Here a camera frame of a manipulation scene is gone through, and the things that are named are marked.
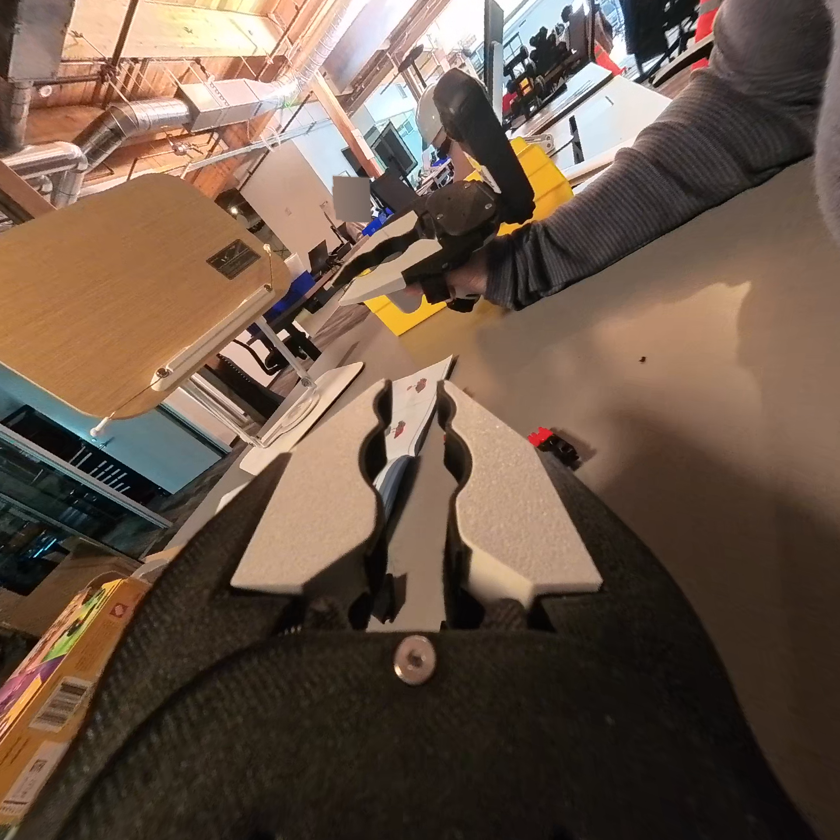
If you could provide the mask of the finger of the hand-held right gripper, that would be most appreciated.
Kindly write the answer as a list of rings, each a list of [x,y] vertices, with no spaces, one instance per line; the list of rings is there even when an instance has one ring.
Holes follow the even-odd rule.
[[[366,238],[360,247],[366,241],[369,242],[371,238],[374,242],[385,238],[428,238],[428,210],[411,210],[399,217],[393,217],[385,226]],[[419,281],[408,287],[421,287],[428,283],[428,268],[407,278]],[[337,288],[337,276],[333,280],[333,285]]]
[[[347,259],[337,273],[343,303],[362,303],[402,292],[419,281],[408,279],[433,265],[444,250],[431,238],[371,238]]]

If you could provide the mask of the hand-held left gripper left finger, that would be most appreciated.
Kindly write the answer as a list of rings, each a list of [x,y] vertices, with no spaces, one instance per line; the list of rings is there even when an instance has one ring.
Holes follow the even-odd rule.
[[[384,508],[373,478],[384,464],[392,382],[381,379],[290,453],[241,556],[232,587],[286,596],[373,592],[370,565]]]

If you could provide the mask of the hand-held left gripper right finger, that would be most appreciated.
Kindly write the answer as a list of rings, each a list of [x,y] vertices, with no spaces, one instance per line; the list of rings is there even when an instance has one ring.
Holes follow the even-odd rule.
[[[437,387],[457,586],[480,603],[597,592],[602,575],[541,453],[450,381]]]

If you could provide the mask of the long black yellow red lego strip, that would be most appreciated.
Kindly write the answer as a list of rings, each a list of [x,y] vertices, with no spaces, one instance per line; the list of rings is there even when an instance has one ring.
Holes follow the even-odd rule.
[[[581,466],[577,448],[553,428],[538,427],[528,435],[528,441],[538,451],[555,457],[568,469],[577,470]]]

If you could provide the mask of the cardboard lego box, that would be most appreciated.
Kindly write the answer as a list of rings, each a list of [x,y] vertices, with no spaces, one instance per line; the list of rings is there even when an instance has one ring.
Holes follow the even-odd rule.
[[[13,837],[76,737],[105,665],[151,584],[91,584],[1,690],[1,837]]]

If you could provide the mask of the person's right hand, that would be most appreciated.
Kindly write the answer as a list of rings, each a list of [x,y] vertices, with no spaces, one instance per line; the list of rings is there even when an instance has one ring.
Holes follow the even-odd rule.
[[[475,252],[463,265],[448,271],[445,281],[451,301],[484,297],[488,282],[486,253]]]

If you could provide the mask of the black monitor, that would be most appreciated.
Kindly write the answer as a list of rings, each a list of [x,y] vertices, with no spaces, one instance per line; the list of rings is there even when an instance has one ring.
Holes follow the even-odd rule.
[[[416,190],[419,162],[392,121],[375,123],[365,132],[355,129],[378,165],[378,176]]]

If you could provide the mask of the yellow plastic bin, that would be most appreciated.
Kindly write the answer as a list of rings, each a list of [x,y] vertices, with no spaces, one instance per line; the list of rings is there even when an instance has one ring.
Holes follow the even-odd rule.
[[[531,222],[549,217],[558,207],[571,200],[574,196],[571,184],[542,146],[515,138],[511,140],[511,147],[534,191]],[[364,305],[396,336],[403,335],[446,309],[443,302],[431,304],[422,298],[416,310],[404,312],[386,296],[373,298]]]

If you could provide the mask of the blue storage bins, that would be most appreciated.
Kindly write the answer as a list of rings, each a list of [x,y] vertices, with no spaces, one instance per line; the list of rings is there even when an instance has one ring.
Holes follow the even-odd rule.
[[[296,306],[302,301],[309,291],[316,285],[311,272],[304,270],[297,276],[290,284],[290,288],[286,295],[279,299],[278,302],[269,310],[269,318],[273,319],[279,317],[283,312]]]

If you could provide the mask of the open instruction booklet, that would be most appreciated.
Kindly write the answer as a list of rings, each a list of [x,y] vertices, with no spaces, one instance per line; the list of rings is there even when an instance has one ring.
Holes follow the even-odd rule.
[[[374,480],[385,518],[392,515],[407,468],[419,456],[436,414],[438,384],[449,378],[449,357],[392,383],[392,422],[385,430],[385,467]]]

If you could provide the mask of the white table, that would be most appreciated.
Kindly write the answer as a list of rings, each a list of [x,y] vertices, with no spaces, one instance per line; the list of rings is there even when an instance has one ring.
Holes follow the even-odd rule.
[[[552,136],[551,160],[578,192],[612,165],[618,151],[632,146],[670,102],[655,89],[615,77],[541,132]]]

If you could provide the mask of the black equipment rack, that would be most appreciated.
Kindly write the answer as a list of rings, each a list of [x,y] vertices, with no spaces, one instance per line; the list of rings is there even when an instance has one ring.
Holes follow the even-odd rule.
[[[572,7],[563,9],[552,28],[541,27],[528,45],[519,40],[502,68],[501,121],[506,130],[521,125],[568,87],[568,80],[587,61],[585,47],[570,45]]]

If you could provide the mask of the person's grey sweater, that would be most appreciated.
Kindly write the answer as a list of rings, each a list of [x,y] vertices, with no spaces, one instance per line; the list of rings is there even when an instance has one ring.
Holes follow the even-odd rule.
[[[826,225],[839,230],[838,2],[727,1],[715,23],[710,74],[779,149],[772,166],[813,154]]]

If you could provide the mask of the silver air duct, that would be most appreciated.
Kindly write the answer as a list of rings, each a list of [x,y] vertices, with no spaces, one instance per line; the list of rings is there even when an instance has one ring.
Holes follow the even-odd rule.
[[[55,207],[73,204],[87,173],[129,140],[183,129],[189,133],[225,129],[271,115],[311,85],[298,76],[264,82],[220,80],[179,85],[173,98],[120,102],[104,110],[71,142],[29,145],[2,156],[2,163],[26,181],[51,178]]]

